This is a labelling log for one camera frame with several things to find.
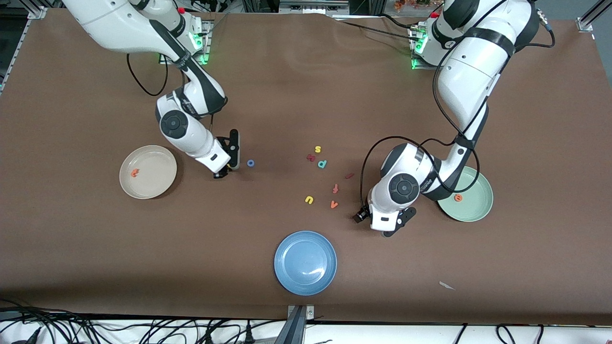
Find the beige brown plate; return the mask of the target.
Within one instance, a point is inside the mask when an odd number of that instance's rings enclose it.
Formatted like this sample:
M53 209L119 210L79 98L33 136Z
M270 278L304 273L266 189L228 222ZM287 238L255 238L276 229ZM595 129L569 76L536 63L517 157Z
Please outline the beige brown plate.
M131 170L138 168L136 178ZM177 162L170 150L148 145L130 153L120 167L120 185L124 192L136 199L152 199L162 195L175 181Z

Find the blue plate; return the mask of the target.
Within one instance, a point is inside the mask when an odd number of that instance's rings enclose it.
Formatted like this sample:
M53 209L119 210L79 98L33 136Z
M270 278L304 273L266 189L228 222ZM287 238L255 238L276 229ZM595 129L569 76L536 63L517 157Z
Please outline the blue plate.
M280 242L273 266L278 282L286 291L313 296L334 281L338 259L334 246L323 235L298 231Z

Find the large table cover sheet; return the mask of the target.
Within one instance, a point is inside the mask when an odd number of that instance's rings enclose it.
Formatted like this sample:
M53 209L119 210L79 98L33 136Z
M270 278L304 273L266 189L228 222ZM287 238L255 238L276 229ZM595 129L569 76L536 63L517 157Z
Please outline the large table cover sheet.
M370 147L455 137L404 41L318 14L229 15L205 68L228 96L213 131L240 131L241 166L214 179L174 150L173 187L137 200L120 187L125 157L170 146L155 98L123 54L49 10L0 96L0 298L113 315L269 319L310 303L325 321L612 324L612 89L590 35L552 25L556 46L514 55L489 99L476 147L487 217L457 222L420 196L384 238L352 219ZM274 272L298 231L337 254L313 296Z

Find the pale green plate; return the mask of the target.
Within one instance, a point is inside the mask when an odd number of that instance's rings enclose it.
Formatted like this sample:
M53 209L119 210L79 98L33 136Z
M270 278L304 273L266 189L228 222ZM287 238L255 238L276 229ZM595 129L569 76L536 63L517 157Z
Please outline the pale green plate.
M463 168L456 188L458 190L466 189L468 186L470 188L460 193L463 196L461 202L453 199L457 193L437 201L446 215L461 222L476 222L486 217L491 211L494 201L492 186L483 174L478 176L476 174L477 171L474 168L469 166Z

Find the grey metal box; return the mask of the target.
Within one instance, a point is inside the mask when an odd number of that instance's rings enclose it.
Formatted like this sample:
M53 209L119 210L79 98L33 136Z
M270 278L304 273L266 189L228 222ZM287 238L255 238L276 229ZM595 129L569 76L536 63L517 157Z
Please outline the grey metal box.
M278 13L349 15L349 0L279 0Z

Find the orange flower decoration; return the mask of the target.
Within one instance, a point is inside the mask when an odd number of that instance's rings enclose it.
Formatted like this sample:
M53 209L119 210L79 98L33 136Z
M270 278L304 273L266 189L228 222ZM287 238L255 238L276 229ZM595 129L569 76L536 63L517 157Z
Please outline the orange flower decoration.
M393 0L396 12L431 12L444 4L445 0Z

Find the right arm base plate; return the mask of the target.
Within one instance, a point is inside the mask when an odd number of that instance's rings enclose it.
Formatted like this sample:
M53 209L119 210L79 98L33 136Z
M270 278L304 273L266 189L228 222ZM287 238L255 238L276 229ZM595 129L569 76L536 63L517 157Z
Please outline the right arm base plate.
M198 17L191 21L189 32L192 43L190 48L193 48L192 56L199 65L207 65L208 63L213 28L214 21L202 20Z

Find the short aluminium profile bracket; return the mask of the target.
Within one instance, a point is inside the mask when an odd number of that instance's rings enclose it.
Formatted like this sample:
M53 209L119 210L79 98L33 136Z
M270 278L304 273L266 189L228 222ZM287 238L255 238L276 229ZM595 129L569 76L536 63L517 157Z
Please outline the short aluminium profile bracket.
M289 305L288 318L274 344L303 344L306 324L314 315L314 305Z

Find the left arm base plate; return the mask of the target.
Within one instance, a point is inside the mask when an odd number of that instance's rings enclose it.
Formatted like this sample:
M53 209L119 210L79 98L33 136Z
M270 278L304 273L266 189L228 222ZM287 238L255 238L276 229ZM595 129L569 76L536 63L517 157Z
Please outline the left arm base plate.
M457 67L457 60L452 59L454 46L461 41L463 33L460 29L452 29L442 18L426 20L411 25L407 29L410 43L412 69L426 68L430 70L441 67L441 72Z

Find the aluminium frame corner profile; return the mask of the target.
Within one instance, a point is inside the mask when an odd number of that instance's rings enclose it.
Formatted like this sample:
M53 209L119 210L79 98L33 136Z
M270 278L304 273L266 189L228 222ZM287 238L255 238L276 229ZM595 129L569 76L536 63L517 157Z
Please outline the aluminium frame corner profile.
M17 0L27 11L28 19L41 19L51 5L46 0Z
M612 9L612 0L597 0L581 17L576 19L579 32L593 31L593 23L609 9Z

